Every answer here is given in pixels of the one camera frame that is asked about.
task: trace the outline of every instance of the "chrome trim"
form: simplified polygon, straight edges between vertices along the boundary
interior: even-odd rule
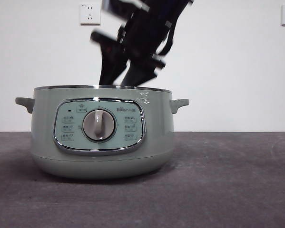
[[[53,86],[42,86],[34,88],[36,90],[42,89],[71,89],[71,88],[90,88],[90,89],[134,89],[134,90],[151,90],[151,91],[158,91],[158,92],[165,92],[165,93],[172,93],[170,90],[166,89],[157,89],[157,88],[147,88],[147,87],[134,87],[134,86],[120,86],[120,85],[53,85]]]
[[[133,145],[130,145],[130,146],[127,146],[124,148],[115,148],[115,149],[91,149],[91,150],[89,150],[89,149],[76,149],[76,148],[71,148],[71,147],[67,147],[67,146],[63,145],[57,139],[56,133],[55,133],[58,111],[63,104],[69,103],[69,102],[78,102],[78,101],[95,101],[95,102],[97,102],[97,101],[111,101],[111,102],[124,102],[124,103],[131,102],[131,103],[135,104],[140,111],[140,117],[141,117],[141,123],[142,123],[142,135],[141,135],[140,139]],[[145,135],[146,135],[146,123],[145,123],[144,113],[143,113],[141,105],[138,102],[133,101],[133,100],[119,99],[119,98],[93,97],[93,98],[67,99],[67,100],[63,101],[57,108],[55,123],[54,123],[54,128],[53,128],[53,139],[54,139],[54,142],[59,149],[61,149],[62,151],[64,151],[65,153],[68,153],[68,154],[86,155],[86,156],[110,156],[110,155],[119,155],[119,154],[125,154],[125,153],[133,152],[141,146],[142,142],[145,139]]]

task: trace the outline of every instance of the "white wall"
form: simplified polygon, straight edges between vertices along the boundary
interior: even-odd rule
[[[49,85],[96,85],[101,53],[77,0],[0,0],[0,131],[29,131],[17,96]],[[176,131],[285,131],[285,0],[196,0],[181,15],[167,66],[143,86],[191,104]],[[115,36],[121,21],[102,13]]]

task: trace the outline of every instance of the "control panel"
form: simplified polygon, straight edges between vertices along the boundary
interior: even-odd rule
[[[140,144],[144,134],[139,104],[112,98],[67,100],[58,107],[54,126],[57,145],[81,154],[124,153]]]

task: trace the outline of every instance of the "button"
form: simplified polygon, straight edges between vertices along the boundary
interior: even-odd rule
[[[137,118],[135,118],[133,116],[126,116],[126,117],[124,117],[124,122],[134,124],[137,122]]]
[[[137,126],[135,124],[125,125],[126,132],[135,132],[137,131]]]
[[[63,125],[62,132],[74,132],[74,125],[70,125],[70,124]]]
[[[124,139],[125,139],[125,141],[136,140],[137,139],[137,134],[136,133],[126,134]]]
[[[86,113],[87,112],[87,107],[85,107],[84,104],[80,104],[78,107],[77,107],[77,113]]]
[[[67,116],[64,116],[63,119],[62,119],[62,123],[64,124],[73,124],[74,123],[74,117],[72,115],[67,115]]]
[[[63,134],[62,141],[74,141],[74,134]]]

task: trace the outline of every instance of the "pot base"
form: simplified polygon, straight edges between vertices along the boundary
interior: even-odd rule
[[[172,150],[146,158],[118,161],[61,161],[32,154],[33,160],[45,172],[74,179],[114,179],[140,175],[163,166],[172,156]]]

